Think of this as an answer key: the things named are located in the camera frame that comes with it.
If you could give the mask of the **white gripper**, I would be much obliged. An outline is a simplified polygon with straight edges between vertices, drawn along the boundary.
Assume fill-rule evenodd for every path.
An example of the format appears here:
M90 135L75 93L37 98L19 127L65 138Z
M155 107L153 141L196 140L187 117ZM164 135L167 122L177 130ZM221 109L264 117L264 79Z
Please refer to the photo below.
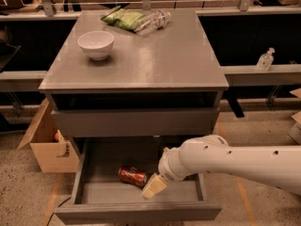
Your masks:
M159 160L159 173L168 181L182 181L188 176L188 170L180 159L178 148L164 148ZM167 187L167 181L159 174L154 173L143 187L141 196L148 200Z

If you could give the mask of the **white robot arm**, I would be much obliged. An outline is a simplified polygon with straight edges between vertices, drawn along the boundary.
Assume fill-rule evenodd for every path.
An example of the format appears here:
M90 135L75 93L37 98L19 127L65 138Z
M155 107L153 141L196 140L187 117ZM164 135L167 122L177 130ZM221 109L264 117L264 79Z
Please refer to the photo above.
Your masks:
M231 147L218 135L190 138L179 147L164 149L142 197L148 200L170 182L205 172L232 174L300 195L301 147Z

